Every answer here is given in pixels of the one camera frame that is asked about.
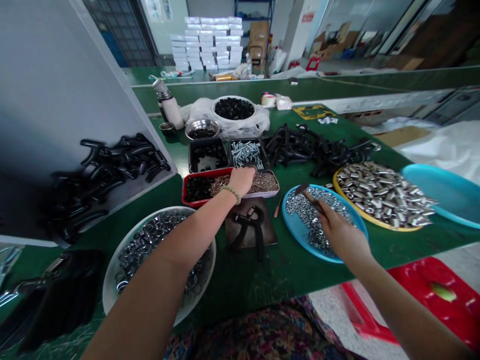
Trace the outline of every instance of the black tray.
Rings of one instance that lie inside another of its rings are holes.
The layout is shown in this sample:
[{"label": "black tray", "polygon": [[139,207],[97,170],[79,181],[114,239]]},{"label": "black tray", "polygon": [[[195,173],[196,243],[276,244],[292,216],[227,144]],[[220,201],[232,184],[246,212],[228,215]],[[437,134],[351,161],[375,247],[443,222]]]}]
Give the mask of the black tray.
[{"label": "black tray", "polygon": [[[204,157],[203,159],[200,160],[200,163],[197,162],[199,157],[195,154],[195,150],[200,148],[205,148],[211,145],[221,146],[225,154],[225,159],[227,161],[226,166],[217,167],[215,165],[215,163],[217,162],[217,159],[211,156]],[[188,171],[191,174],[200,173],[200,169],[204,169],[205,166],[207,165],[210,166],[210,170],[231,167],[230,156],[229,156],[229,153],[227,152],[227,149],[225,148],[224,141],[221,137],[201,138],[201,139],[192,140],[188,143]]]},{"label": "black tray", "polygon": [[230,166],[234,166],[234,157],[232,156],[232,143],[260,143],[260,160],[263,163],[263,169],[258,169],[259,172],[270,170],[270,161],[265,151],[262,141],[258,137],[248,137],[241,139],[232,139],[228,142],[228,156],[230,158]]}]

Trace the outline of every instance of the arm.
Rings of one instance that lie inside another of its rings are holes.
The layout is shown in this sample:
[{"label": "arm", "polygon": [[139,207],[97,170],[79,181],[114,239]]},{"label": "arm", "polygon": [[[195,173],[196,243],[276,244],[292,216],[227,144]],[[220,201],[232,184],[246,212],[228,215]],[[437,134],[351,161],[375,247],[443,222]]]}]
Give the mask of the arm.
[{"label": "arm", "polygon": [[469,359],[470,349],[374,259],[365,235],[319,200],[323,231],[335,253],[365,287],[412,359]]},{"label": "arm", "polygon": [[[234,169],[230,186],[244,196],[254,175],[251,167]],[[189,272],[236,202],[222,190],[168,234],[131,279],[82,359],[163,358]]]}]

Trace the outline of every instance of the blue plate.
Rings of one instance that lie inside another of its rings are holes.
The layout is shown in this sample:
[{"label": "blue plate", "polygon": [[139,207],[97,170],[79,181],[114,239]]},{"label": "blue plate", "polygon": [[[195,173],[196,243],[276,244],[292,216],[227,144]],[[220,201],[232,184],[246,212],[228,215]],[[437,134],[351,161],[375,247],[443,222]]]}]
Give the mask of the blue plate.
[{"label": "blue plate", "polygon": [[[365,226],[364,220],[362,217],[359,215],[359,213],[353,208],[352,205],[350,205],[343,197],[338,195],[336,192],[323,187],[323,186],[318,186],[318,185],[313,185],[310,184],[311,188],[318,188],[322,189],[325,191],[328,191],[329,193],[335,195],[335,197],[343,204],[346,206],[348,209],[348,212],[350,213],[353,222],[357,226],[358,229],[360,229],[366,236],[366,239],[368,241],[369,239],[369,233],[367,231],[367,227]],[[298,186],[295,186],[294,188],[291,188],[283,197],[283,202],[281,204],[281,211],[283,214],[283,218],[285,219],[286,227],[290,230],[291,234],[295,238],[295,240],[298,241],[300,245],[302,245],[307,251],[309,251],[311,254],[315,255],[316,257],[326,260],[331,263],[336,263],[336,264],[343,264],[344,262],[340,260],[338,256],[332,257],[331,255],[325,253],[321,249],[318,249],[316,247],[310,246],[308,242],[308,233],[309,233],[309,228],[305,226],[305,224],[302,222],[302,219],[300,219],[300,216],[297,213],[294,213],[293,215],[290,215],[287,210],[286,210],[286,203],[287,203],[287,198],[289,194],[292,191],[295,191],[295,189],[298,188]]]},{"label": "blue plate", "polygon": [[430,165],[408,165],[401,174],[426,196],[439,202],[432,206],[438,215],[480,229],[480,186],[453,172]]}]

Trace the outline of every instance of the bracelet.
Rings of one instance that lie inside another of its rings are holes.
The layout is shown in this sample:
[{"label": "bracelet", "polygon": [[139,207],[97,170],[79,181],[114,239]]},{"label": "bracelet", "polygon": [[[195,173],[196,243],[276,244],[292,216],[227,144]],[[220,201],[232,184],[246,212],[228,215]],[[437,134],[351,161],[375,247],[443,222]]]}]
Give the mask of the bracelet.
[{"label": "bracelet", "polygon": [[233,187],[228,186],[228,185],[227,185],[227,186],[222,186],[221,189],[220,189],[220,191],[222,191],[222,190],[224,190],[224,189],[225,189],[225,190],[228,190],[229,192],[231,192],[233,195],[236,196],[236,204],[235,204],[235,205],[239,205],[240,202],[242,201],[242,197],[239,195],[239,193],[236,192]]}]

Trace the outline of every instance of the hand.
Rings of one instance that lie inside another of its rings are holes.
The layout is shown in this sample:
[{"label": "hand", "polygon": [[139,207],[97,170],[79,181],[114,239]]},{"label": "hand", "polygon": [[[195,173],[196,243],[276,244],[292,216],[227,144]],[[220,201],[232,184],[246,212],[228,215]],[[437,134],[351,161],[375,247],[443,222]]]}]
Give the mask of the hand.
[{"label": "hand", "polygon": [[257,170],[254,167],[239,167],[231,171],[230,182],[228,183],[242,198],[247,195]]},{"label": "hand", "polygon": [[350,225],[347,219],[332,210],[324,201],[318,200],[325,216],[319,215],[323,234],[328,240],[335,254],[344,263],[350,259],[373,259],[370,246],[365,234]]}]

